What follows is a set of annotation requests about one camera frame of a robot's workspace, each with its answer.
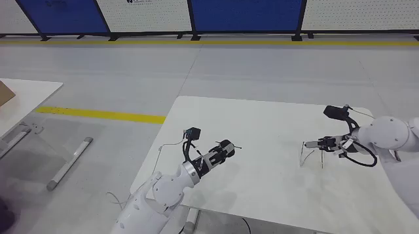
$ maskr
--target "cardboard box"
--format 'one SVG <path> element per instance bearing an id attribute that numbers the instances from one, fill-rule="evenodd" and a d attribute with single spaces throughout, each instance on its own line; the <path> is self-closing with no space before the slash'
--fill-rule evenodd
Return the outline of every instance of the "cardboard box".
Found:
<path id="1" fill-rule="evenodd" d="M 15 93 L 11 91 L 6 85 L 0 81 L 0 107 L 10 99 L 14 98 Z"/>

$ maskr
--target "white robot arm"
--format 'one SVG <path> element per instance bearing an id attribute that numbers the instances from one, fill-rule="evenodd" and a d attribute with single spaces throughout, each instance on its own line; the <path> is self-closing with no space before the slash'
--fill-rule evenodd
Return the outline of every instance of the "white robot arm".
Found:
<path id="1" fill-rule="evenodd" d="M 305 146 L 333 152 L 362 166 L 375 166 L 375 156 L 379 156 L 394 190 L 419 218 L 419 160 L 402 162 L 397 156 L 397 151 L 419 152 L 419 118 L 403 122 L 395 117 L 380 117 L 367 126 L 359 127 L 349 117 L 349 109 L 348 105 L 342 108 L 327 106 L 324 111 L 329 118 L 346 121 L 349 134 L 320 138 L 306 142 Z M 350 157 L 355 152 L 369 154 L 374 161 L 371 164 L 360 163 Z"/>
<path id="2" fill-rule="evenodd" d="M 186 130 L 184 136 L 187 141 L 183 144 L 185 162 L 179 165 L 174 175 L 155 172 L 144 182 L 119 215 L 112 234 L 159 234 L 172 212 L 181 204 L 183 190 L 186 187 L 193 188 L 201 177 L 234 155 L 234 145 L 223 140 L 207 154 L 192 161 L 189 149 L 194 147 L 192 141 L 199 139 L 199 135 L 198 128 Z M 150 189 L 153 189 L 154 200 L 146 198 Z"/>

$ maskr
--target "gray floor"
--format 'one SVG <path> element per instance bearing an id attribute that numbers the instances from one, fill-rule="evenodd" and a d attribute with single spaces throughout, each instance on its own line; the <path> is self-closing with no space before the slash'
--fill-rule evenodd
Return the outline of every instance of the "gray floor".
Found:
<path id="1" fill-rule="evenodd" d="M 0 45 L 0 77 L 63 82 L 46 103 L 58 107 L 166 115 L 177 96 L 188 95 L 348 103 L 374 115 L 419 116 L 419 47 Z M 51 193 L 45 184 L 64 161 L 36 135 L 0 161 L 0 196 L 19 217 L 9 233 L 108 233 L 119 207 L 105 192 L 127 198 L 160 126 L 38 113 L 30 121 L 68 149 L 85 136 L 95 140 Z M 306 233 L 249 224 L 253 233 Z M 207 212 L 197 229 L 246 231 L 239 218 Z"/>

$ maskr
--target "yellow floor line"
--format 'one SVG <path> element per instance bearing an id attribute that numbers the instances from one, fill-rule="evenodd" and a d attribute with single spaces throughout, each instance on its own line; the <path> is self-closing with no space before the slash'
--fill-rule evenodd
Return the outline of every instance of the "yellow floor line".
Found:
<path id="1" fill-rule="evenodd" d="M 381 47 L 419 47 L 417 41 L 182 41 L 182 40 L 131 40 L 131 41 L 0 41 L 0 45 L 293 45 L 293 46 L 381 46 Z"/>
<path id="2" fill-rule="evenodd" d="M 72 115 L 76 117 L 92 117 L 95 119 L 133 121 L 133 122 L 152 123 L 152 124 L 163 124 L 164 120 L 166 119 L 166 117 L 158 116 L 158 115 L 143 115 L 143 114 L 133 114 L 133 113 L 120 113 L 120 112 L 111 112 L 111 111 L 49 107 L 49 106 L 38 107 L 36 109 L 36 112 L 56 114 L 56 115 Z"/>

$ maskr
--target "white tabletop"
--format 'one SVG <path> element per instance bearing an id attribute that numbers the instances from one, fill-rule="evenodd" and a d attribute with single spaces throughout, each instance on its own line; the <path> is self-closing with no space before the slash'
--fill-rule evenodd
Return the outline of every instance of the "white tabletop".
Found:
<path id="1" fill-rule="evenodd" d="M 62 85 L 59 82 L 0 78 L 16 96 L 0 106 L 0 138 L 7 135 L 31 111 L 50 98 Z"/>
<path id="2" fill-rule="evenodd" d="M 197 127 L 202 131 L 195 145 L 202 153 L 224 139 L 243 149 L 205 175 L 194 189 L 185 190 L 185 206 L 326 233 L 418 233 L 419 220 L 392 189 L 380 164 L 366 168 L 326 153 L 321 169 L 315 152 L 299 166 L 302 141 L 348 133 L 345 122 L 324 116 L 324 108 L 178 97 L 131 193 L 151 175 L 158 148 L 180 141 L 183 129 Z M 371 122 L 370 117 L 350 115 L 360 125 Z M 372 161 L 368 155 L 352 156 L 364 163 Z M 175 174 L 182 162 L 181 145 L 166 146 L 156 171 Z"/>

